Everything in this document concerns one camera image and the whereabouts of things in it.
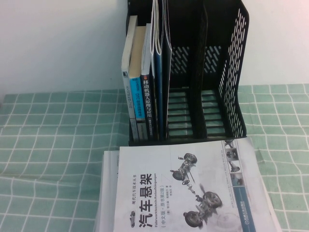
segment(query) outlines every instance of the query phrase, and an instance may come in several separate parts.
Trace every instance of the paper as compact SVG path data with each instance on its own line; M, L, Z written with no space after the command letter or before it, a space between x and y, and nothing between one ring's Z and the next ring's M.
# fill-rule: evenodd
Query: paper
M112 232L117 192L119 151L105 151L95 232Z
M119 170L115 232L276 231L248 138L121 147Z

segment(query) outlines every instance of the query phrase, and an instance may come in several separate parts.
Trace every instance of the blue stripe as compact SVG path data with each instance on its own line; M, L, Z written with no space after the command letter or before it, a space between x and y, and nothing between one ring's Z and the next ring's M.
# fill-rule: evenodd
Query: blue stripe
M140 78L132 78L130 79L131 91L132 91L132 99L134 104L134 111L136 120L144 120L145 119L145 110L143 103L143 95L141 92L141 82Z
M243 232L255 232L256 230L249 206L246 188L242 186L233 187L233 189Z

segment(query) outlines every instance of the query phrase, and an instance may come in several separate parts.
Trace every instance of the book stack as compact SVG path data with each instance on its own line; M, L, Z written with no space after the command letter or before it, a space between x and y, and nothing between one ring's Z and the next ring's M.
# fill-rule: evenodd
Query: book stack
M96 232L281 231L249 138L121 147L102 170Z
M171 44L167 1L153 1L151 21L130 16L122 75L134 142L167 138Z

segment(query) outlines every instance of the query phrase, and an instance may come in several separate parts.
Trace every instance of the green checkered tablecloth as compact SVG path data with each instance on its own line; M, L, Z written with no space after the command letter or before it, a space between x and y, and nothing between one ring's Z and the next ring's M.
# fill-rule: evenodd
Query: green checkered tablecloth
M239 102L282 229L309 231L309 85ZM0 127L0 231L92 231L103 152L128 141L124 91L7 95Z
M7 95L0 231L91 232L104 150L127 145L123 90Z
M309 231L309 85L239 87L247 135L283 231Z

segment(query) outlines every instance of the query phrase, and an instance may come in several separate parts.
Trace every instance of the desk organizer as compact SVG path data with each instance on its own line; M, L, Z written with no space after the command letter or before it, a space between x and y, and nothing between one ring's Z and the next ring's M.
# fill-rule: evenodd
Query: desk organizer
M130 146L246 137L238 84L249 14L241 0L168 0L172 44L168 138ZM128 18L150 22L152 0L128 0Z

